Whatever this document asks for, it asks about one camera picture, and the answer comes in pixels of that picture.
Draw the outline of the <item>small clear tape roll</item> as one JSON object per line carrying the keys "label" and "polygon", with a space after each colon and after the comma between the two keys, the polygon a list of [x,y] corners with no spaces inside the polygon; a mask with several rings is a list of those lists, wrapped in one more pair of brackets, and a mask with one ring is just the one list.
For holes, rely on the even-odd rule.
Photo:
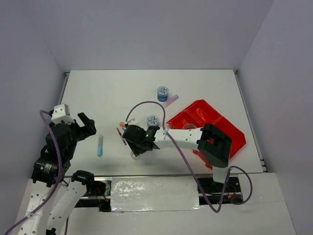
{"label": "small clear tape roll", "polygon": [[138,160],[140,160],[140,156],[138,155],[136,155],[136,154],[134,154],[133,152],[131,152],[131,158],[133,159],[133,160],[135,160],[135,161],[138,161]]}

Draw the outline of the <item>red pen refill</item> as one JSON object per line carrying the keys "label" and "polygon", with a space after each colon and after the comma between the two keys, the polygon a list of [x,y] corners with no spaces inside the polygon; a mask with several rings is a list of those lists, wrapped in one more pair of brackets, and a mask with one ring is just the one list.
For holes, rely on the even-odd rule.
{"label": "red pen refill", "polygon": [[126,142],[126,141],[124,140],[124,138],[122,137],[122,133],[120,132],[119,128],[117,127],[116,129],[117,129],[117,132],[118,132],[118,134],[119,134],[121,140],[123,141],[124,145],[127,146],[127,142]]}

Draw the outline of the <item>large clear tape roll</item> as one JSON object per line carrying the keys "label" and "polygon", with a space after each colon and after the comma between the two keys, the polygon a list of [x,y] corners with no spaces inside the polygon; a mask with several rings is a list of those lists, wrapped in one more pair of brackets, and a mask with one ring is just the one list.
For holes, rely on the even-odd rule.
{"label": "large clear tape roll", "polygon": [[196,128],[197,128],[197,126],[192,124],[192,123],[188,123],[188,124],[183,126],[183,129],[187,129],[187,130],[189,130],[189,129],[196,129]]}

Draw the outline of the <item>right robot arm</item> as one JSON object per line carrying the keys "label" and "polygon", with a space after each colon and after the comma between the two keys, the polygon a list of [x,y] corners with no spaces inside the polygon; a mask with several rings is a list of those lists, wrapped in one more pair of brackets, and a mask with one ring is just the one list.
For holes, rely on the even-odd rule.
{"label": "right robot arm", "polygon": [[227,174],[232,139],[213,124],[207,123],[196,129],[161,129],[150,126],[147,130],[130,124],[122,138],[135,157],[154,149],[179,147],[197,150],[213,166],[213,188],[224,191],[230,185]]}

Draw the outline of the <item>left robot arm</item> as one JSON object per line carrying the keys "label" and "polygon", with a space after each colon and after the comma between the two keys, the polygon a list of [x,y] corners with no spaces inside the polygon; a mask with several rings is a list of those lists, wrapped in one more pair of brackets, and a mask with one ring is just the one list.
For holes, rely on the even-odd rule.
{"label": "left robot arm", "polygon": [[56,112],[50,111],[51,122],[43,121],[48,129],[45,145],[39,159],[34,163],[31,176],[31,195],[25,216],[17,225],[21,235],[58,235],[77,202],[83,195],[91,195],[96,189],[94,174],[78,170],[67,186],[61,199],[54,203],[66,172],[70,167],[77,143],[96,134],[94,120],[84,113],[78,117],[83,122],[61,115],[56,121]]}

